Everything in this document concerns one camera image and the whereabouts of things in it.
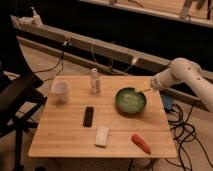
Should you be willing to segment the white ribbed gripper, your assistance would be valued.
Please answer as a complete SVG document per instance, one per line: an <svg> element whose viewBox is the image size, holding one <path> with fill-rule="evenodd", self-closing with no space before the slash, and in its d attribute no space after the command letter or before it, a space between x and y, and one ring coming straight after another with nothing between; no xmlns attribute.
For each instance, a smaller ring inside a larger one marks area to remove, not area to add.
<svg viewBox="0 0 213 171"><path fill-rule="evenodd" d="M154 90L161 90L162 89L162 84L160 82L160 78L158 75L156 76L153 76L151 78L151 82L150 82L150 85L151 87L154 89ZM136 93L143 93L143 92L146 92L146 91L150 91L151 90L151 87L150 86L144 86L144 87L136 87L134 89L134 91Z"/></svg>

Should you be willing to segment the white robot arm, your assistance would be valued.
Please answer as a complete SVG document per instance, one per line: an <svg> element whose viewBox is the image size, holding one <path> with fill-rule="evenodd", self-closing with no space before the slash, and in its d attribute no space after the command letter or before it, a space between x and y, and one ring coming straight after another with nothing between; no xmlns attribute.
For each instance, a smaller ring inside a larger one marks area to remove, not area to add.
<svg viewBox="0 0 213 171"><path fill-rule="evenodd" d="M200 74L201 67L188 59L174 59L164 71L152 76L135 92L164 90L176 84L185 83L213 113L213 83Z"/></svg>

